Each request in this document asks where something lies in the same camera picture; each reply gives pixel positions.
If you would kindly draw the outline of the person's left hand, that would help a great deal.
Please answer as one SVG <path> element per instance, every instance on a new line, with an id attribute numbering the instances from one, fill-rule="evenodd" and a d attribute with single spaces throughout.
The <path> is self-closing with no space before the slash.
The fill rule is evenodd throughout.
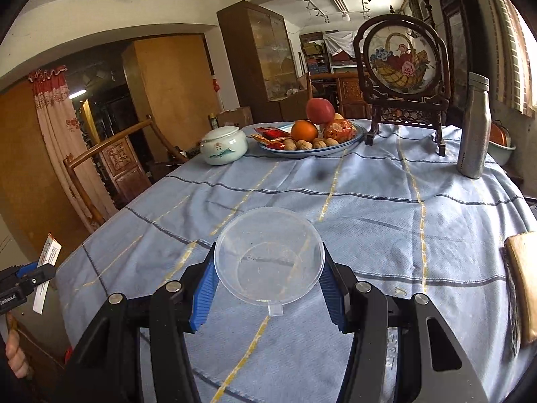
<path id="1" fill-rule="evenodd" d="M 29 373 L 29 365 L 24 350 L 20 346 L 20 336 L 18 332 L 11 329 L 8 332 L 5 343 L 5 355 L 8 365 L 17 378 L 25 378 Z"/>

